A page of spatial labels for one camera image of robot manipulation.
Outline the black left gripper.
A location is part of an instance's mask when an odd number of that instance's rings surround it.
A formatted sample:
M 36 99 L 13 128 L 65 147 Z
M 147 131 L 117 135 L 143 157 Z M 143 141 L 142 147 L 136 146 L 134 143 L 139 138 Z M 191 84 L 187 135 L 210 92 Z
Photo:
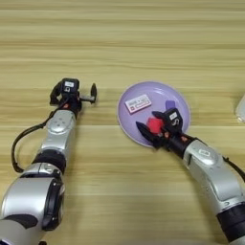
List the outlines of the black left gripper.
M 62 82 L 58 82 L 53 88 L 50 94 L 50 105 L 58 105 L 59 110 L 69 110 L 74 113 L 75 116 L 82 109 L 82 103 L 90 102 L 95 103 L 97 100 L 97 86 L 96 83 L 92 84 L 91 93 L 89 96 L 80 94 L 61 94 L 62 93 Z

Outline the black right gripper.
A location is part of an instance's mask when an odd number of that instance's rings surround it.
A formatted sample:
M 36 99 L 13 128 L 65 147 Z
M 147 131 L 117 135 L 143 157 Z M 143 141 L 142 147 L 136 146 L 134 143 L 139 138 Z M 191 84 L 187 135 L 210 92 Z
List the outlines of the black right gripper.
M 162 120 L 163 123 L 167 121 L 166 114 L 160 111 L 153 111 L 152 115 Z M 150 129 L 142 122 L 136 122 L 137 128 L 139 129 L 142 136 L 151 142 L 151 144 L 155 148 L 164 148 L 166 151 L 171 151 L 175 153 L 181 159 L 184 158 L 185 151 L 187 147 L 195 141 L 195 138 L 183 134 L 183 133 L 175 133 L 172 134 L 170 132 L 165 131 L 161 136 L 157 136 L 152 133 Z

